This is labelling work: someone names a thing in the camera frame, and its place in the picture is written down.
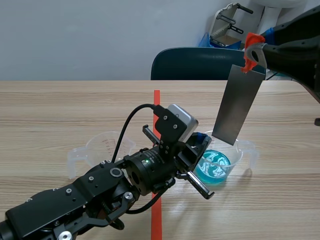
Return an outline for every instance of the red tape line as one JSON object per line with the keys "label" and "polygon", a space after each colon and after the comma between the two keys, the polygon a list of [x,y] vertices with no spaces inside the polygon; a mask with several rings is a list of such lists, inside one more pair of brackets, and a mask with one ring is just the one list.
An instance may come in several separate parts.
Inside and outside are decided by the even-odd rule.
{"label": "red tape line", "polygon": [[[154,90],[153,104],[160,104],[160,90]],[[160,139],[160,133],[156,130],[155,124],[158,120],[156,115],[153,115],[153,133]],[[151,208],[151,240],[162,240],[162,206],[161,197]]]}

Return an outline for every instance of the metal spatula blade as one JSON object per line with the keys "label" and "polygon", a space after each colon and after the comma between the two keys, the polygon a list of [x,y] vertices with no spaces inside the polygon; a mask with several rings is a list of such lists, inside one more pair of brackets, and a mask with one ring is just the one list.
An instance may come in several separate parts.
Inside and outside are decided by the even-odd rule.
{"label": "metal spatula blade", "polygon": [[212,136],[234,145],[265,75],[232,65]]}

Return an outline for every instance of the dark blue chair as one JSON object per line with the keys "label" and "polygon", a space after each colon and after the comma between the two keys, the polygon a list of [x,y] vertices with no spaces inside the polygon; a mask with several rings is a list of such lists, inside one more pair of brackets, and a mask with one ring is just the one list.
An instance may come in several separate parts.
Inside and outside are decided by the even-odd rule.
{"label": "dark blue chair", "polygon": [[[224,48],[178,47],[154,59],[151,80],[228,80],[232,65],[244,67],[244,52]],[[262,66],[253,71],[266,74]]]}

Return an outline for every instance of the white wall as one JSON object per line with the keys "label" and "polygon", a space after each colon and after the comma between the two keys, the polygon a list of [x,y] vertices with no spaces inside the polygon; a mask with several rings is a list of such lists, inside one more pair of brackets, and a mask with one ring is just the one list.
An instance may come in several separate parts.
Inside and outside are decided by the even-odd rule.
{"label": "white wall", "polygon": [[[0,80],[148,80],[157,53],[196,46],[230,2],[1,1]],[[262,7],[238,2],[257,12],[237,26],[255,31]]]}
{"label": "white wall", "polygon": [[298,17],[300,14],[313,9],[316,6],[320,5],[320,0],[307,0],[300,6],[297,6],[295,8],[283,8],[280,12],[277,25],[289,22],[293,20],[294,18]]}

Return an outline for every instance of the plastic measuring cup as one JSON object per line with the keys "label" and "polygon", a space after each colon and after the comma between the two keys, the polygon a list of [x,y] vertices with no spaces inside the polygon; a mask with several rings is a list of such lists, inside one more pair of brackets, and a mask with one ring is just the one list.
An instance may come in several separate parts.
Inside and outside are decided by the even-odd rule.
{"label": "plastic measuring cup", "polygon": [[[211,136],[212,131],[207,131],[205,134]],[[252,141],[237,139],[232,146],[213,136],[211,138],[212,142],[195,167],[196,175],[204,183],[217,184],[225,181],[244,154],[250,154],[249,168],[255,167],[259,152]]]}
{"label": "plastic measuring cup", "polygon": [[[119,132],[107,131],[91,138],[85,146],[72,149],[67,154],[67,170],[69,179],[76,177],[76,162],[86,161],[90,167],[94,167],[103,161],[109,161],[114,155],[114,151],[119,139]],[[123,136],[116,160],[129,155],[136,146],[126,136]]]}

